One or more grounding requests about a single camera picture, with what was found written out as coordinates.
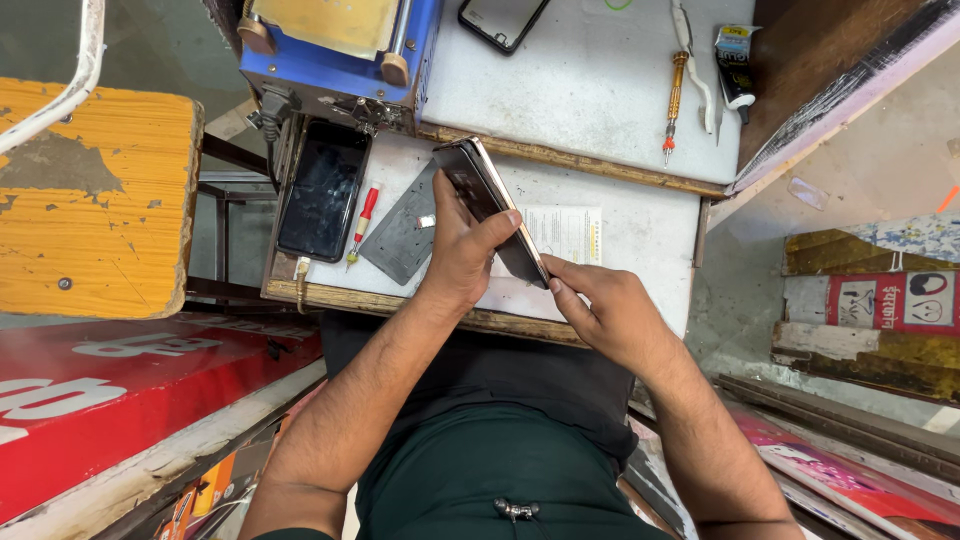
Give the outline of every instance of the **yellow wooden stool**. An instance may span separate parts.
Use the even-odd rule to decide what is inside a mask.
[[[63,87],[0,78],[0,131]],[[0,156],[0,310],[124,319],[179,311],[203,132],[193,100],[97,87]]]

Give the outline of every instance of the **metal stand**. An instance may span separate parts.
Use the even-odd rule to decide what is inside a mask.
[[[260,298],[260,289],[229,282],[230,205],[246,205],[247,201],[275,201],[276,193],[270,191],[239,191],[232,188],[240,184],[267,184],[266,160],[231,144],[221,138],[204,134],[204,153],[248,169],[201,173],[197,183],[199,193],[216,200],[216,250],[213,280],[188,277],[186,294],[194,298],[213,298],[216,304],[187,301],[183,309],[188,311],[218,312],[224,314],[277,313],[297,311],[296,306]],[[214,184],[226,184],[217,187]]]

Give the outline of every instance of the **paper manual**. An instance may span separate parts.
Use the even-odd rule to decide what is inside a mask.
[[[523,214],[523,223],[541,253],[577,264],[602,264],[599,207],[516,205],[516,209]],[[499,256],[494,258],[490,275],[513,277]]]

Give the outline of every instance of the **man's left hand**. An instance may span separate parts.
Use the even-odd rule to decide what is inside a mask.
[[[516,210],[506,210],[477,223],[443,170],[433,175],[433,197],[433,257],[417,296],[463,316],[487,291],[493,249],[516,232],[523,218]]]

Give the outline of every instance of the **dark green t-shirt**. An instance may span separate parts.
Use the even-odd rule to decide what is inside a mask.
[[[493,500],[536,502],[519,539],[669,538],[637,518],[607,458],[577,430],[508,406],[454,410],[394,435],[360,478],[360,540],[514,538]],[[303,529],[258,540],[321,540]]]

